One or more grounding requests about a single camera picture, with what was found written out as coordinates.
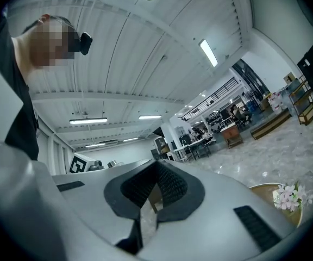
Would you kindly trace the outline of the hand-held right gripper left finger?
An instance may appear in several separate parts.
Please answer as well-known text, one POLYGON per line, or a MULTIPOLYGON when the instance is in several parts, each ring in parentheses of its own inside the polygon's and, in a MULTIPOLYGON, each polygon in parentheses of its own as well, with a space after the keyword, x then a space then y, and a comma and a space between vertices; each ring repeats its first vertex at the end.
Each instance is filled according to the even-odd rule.
POLYGON ((66 202, 43 163, 0 143, 0 225, 36 261, 154 261, 112 245, 66 202))

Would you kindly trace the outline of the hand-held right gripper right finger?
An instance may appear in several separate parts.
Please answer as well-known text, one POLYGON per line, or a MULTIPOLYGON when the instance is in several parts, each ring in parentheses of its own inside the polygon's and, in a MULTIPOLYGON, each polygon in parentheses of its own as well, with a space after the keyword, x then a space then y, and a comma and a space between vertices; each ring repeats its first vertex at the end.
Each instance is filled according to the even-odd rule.
POLYGON ((245 261, 263 249, 246 227, 248 216, 261 218, 257 233, 267 240, 273 232, 278 240, 295 226, 274 206, 241 182, 188 164, 173 165, 198 178, 205 190, 202 204, 185 220, 160 223, 151 241, 142 249, 147 261, 245 261))

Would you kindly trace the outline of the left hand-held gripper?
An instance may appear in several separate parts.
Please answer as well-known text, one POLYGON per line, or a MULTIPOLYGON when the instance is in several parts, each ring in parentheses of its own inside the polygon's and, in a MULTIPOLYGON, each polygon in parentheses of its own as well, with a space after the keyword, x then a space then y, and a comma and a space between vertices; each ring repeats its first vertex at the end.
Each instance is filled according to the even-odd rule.
POLYGON ((70 173, 82 173, 102 169, 104 169, 104 166, 100 160, 94 160, 78 153, 73 155, 70 165, 70 173))

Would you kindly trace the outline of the round glass coffee table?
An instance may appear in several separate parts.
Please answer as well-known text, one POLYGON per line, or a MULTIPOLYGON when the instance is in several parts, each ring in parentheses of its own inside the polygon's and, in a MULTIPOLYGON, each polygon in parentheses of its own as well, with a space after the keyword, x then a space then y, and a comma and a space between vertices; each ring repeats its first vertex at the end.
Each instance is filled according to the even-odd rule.
POLYGON ((283 186, 281 183, 264 183, 254 185, 250 187, 251 191, 258 195, 260 198, 265 200, 268 204, 274 206, 279 210, 295 227, 299 227, 302 223, 303 218, 303 205, 300 203, 294 211, 289 209, 277 208, 276 200, 279 195, 279 187, 283 186))

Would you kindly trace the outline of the potted artificial flowers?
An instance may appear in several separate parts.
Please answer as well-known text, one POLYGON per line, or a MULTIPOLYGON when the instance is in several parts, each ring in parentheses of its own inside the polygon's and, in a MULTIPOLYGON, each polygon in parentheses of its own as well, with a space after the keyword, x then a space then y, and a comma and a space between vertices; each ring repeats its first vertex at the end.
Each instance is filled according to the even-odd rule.
POLYGON ((298 182, 292 185, 278 185, 278 189, 273 191, 272 195, 275 207, 290 213, 302 209, 305 204, 313 203, 313 194, 306 191, 305 186, 298 182))

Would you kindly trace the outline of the white counter with faucet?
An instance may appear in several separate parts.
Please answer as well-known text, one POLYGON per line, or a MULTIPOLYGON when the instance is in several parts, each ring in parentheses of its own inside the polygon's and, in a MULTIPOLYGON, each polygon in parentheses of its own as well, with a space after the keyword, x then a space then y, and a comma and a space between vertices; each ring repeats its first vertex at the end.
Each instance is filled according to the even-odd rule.
POLYGON ((196 160, 195 155, 190 149, 190 145, 181 146, 173 151, 173 154, 178 162, 190 162, 196 160))

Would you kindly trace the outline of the person's black clothed body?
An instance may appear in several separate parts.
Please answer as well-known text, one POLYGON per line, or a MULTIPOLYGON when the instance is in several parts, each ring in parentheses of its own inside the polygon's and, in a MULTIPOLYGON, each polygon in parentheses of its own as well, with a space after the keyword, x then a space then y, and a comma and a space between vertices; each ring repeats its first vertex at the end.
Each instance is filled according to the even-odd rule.
POLYGON ((37 160, 37 120, 15 58, 5 11, 0 13, 0 142, 37 160))

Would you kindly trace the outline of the wooden cabinet white top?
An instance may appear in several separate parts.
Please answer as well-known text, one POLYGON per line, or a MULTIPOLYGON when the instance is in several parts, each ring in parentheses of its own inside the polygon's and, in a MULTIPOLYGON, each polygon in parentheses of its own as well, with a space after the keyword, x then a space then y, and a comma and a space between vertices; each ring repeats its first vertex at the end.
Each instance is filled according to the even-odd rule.
POLYGON ((235 123, 232 123, 222 128, 220 133, 222 134, 225 142, 227 143, 228 148, 232 148, 243 143, 243 139, 240 135, 239 128, 235 123))

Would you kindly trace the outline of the long wooden step platform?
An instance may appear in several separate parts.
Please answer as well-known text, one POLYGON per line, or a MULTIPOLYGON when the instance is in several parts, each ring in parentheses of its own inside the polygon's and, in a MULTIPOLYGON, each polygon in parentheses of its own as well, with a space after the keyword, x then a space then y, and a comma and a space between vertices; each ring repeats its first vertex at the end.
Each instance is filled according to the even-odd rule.
POLYGON ((279 114, 272 114, 250 131, 251 136, 254 140, 258 140, 278 128, 291 117, 292 115, 290 114, 288 108, 283 109, 279 114))

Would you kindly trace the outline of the wooden shelf rack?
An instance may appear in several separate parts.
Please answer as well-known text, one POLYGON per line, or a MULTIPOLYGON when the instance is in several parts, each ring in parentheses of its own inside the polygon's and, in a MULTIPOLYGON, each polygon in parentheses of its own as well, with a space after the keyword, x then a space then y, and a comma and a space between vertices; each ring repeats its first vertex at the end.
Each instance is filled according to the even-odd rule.
POLYGON ((305 75, 297 78, 299 87, 290 95, 300 125, 307 126, 313 120, 313 91, 305 75))

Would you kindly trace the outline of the translucent plastic covered box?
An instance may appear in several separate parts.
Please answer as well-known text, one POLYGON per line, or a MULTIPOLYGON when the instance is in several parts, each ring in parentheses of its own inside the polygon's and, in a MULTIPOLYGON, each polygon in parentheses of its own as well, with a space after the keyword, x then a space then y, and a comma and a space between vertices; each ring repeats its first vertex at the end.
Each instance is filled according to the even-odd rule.
POLYGON ((300 81, 298 79, 295 79, 280 90, 282 108, 288 108, 292 116, 294 116, 296 112, 290 99, 290 95, 296 90, 297 87, 299 87, 299 85, 300 81))

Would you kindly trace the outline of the tan cardboard box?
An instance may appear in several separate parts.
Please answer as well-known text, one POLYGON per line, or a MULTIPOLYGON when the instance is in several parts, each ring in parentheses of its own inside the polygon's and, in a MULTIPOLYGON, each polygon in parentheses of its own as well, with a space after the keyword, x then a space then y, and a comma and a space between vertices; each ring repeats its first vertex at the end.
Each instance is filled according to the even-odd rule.
POLYGON ((296 78, 292 72, 289 72, 284 78, 285 83, 288 85, 292 83, 296 78))

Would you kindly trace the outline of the black frame table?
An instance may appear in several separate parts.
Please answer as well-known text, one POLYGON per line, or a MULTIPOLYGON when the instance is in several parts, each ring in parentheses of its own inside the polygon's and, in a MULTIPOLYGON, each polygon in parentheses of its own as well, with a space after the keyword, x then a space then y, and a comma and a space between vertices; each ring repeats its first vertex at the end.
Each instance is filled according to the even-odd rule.
POLYGON ((210 152, 210 145, 213 145, 216 143, 216 139, 213 139, 213 137, 209 139, 201 139, 198 140, 192 144, 189 145, 189 149, 194 157, 195 160, 202 156, 207 156, 211 155, 210 152))

